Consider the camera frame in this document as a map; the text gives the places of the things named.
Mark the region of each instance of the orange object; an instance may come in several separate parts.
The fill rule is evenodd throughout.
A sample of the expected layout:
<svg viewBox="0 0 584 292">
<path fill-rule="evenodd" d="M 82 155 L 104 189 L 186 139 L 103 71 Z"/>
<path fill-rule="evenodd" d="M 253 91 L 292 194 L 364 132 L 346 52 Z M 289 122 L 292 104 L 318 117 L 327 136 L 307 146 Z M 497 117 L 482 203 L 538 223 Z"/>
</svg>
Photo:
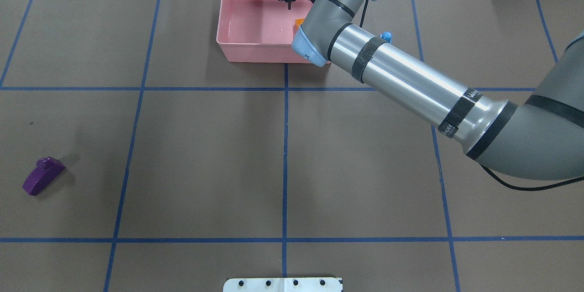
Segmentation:
<svg viewBox="0 0 584 292">
<path fill-rule="evenodd" d="M 294 21 L 294 35 L 296 35 L 296 32 L 298 32 L 298 28 L 300 28 L 300 25 L 302 25 L 303 22 L 304 18 L 299 18 Z"/>
</svg>

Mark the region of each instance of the pink box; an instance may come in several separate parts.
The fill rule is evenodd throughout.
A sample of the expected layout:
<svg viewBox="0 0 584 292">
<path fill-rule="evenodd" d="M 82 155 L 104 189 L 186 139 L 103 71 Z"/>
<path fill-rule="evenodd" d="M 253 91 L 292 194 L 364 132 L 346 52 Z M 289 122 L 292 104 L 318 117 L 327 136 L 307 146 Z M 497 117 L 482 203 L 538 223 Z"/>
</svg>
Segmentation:
<svg viewBox="0 0 584 292">
<path fill-rule="evenodd" d="M 294 21 L 312 7 L 297 0 L 221 0 L 217 43 L 230 62 L 309 63 L 292 50 Z"/>
</svg>

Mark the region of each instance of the purple object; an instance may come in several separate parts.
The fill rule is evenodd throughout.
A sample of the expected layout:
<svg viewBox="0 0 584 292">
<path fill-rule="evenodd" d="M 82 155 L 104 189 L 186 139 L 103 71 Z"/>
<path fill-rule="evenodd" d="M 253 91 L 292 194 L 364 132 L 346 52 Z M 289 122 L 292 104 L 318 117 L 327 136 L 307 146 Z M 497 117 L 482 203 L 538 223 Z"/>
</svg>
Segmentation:
<svg viewBox="0 0 584 292">
<path fill-rule="evenodd" d="M 36 196 L 52 182 L 52 180 L 65 169 L 63 163 L 52 157 L 46 157 L 37 161 L 37 167 L 26 178 L 22 188 L 27 194 Z"/>
</svg>

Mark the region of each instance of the black band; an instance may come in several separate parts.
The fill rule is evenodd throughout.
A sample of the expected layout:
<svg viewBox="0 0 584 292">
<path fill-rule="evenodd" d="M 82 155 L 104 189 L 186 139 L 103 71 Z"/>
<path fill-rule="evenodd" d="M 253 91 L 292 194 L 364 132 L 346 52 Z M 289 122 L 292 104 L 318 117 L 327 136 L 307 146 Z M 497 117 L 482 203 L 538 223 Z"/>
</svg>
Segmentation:
<svg viewBox="0 0 584 292">
<path fill-rule="evenodd" d="M 478 142 L 476 142 L 473 148 L 471 148 L 471 150 L 467 153 L 467 156 L 473 160 L 478 159 L 478 157 L 480 157 L 480 155 L 490 146 L 490 143 L 495 140 L 499 132 L 503 130 L 507 122 L 509 122 L 509 119 L 511 119 L 511 116 L 513 116 L 513 113 L 515 113 L 516 109 L 517 105 L 511 103 L 510 101 L 507 102 L 507 105 L 503 107 L 503 110 L 497 119 L 493 121 L 493 123 L 485 131 Z"/>
<path fill-rule="evenodd" d="M 327 53 L 327 59 L 330 61 L 330 53 L 332 52 L 332 47 L 334 46 L 334 43 L 336 42 L 336 39 L 340 36 L 340 34 L 344 31 L 345 28 L 347 28 L 347 26 L 352 25 L 351 22 L 348 22 L 347 24 L 341 26 L 339 28 L 339 30 L 334 34 L 334 37 L 332 38 L 332 40 L 330 41 L 329 44 L 329 51 Z"/>
<path fill-rule="evenodd" d="M 476 102 L 482 97 L 482 93 L 473 88 L 467 91 L 459 98 L 454 107 L 450 110 L 444 121 L 438 126 L 438 131 L 448 138 L 452 138 L 459 130 L 459 125 L 464 118 L 469 115 Z"/>
<path fill-rule="evenodd" d="M 338 0 L 329 0 L 329 1 L 334 3 L 335 5 L 337 5 L 337 7 L 341 8 L 342 10 L 346 11 L 346 13 L 351 15 L 351 18 L 355 17 L 355 13 L 353 13 L 353 10 L 351 10 L 351 8 L 344 5 L 344 3 L 342 3 Z"/>
<path fill-rule="evenodd" d="M 351 69 L 351 75 L 357 81 L 363 83 L 363 72 L 365 71 L 365 67 L 367 67 L 367 63 L 371 61 L 373 53 L 375 53 L 375 51 L 377 51 L 377 49 L 385 43 L 387 43 L 387 41 L 383 40 L 379 36 L 374 36 L 361 48 L 361 51 L 359 51 L 359 54 L 353 62 L 353 67 Z"/>
<path fill-rule="evenodd" d="M 584 128 L 584 112 L 561 101 L 548 97 L 532 95 L 525 102 L 526 105 L 540 107 Z"/>
</svg>

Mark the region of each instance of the brown gray floor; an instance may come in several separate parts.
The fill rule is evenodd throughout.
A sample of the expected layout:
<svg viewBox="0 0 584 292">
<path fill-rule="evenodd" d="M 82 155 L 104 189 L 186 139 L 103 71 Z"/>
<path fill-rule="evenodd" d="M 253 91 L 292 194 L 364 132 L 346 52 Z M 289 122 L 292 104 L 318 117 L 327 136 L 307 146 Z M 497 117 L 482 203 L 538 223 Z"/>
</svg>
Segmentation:
<svg viewBox="0 0 584 292">
<path fill-rule="evenodd" d="M 584 184 L 505 189 L 336 66 L 229 63 L 219 0 L 157 2 L 0 0 L 0 291 L 582 290 Z M 364 27 L 522 103 L 584 28 L 584 0 L 539 2 L 551 45 L 536 0 L 380 0 Z M 31 197 L 42 156 L 68 169 Z"/>
</svg>

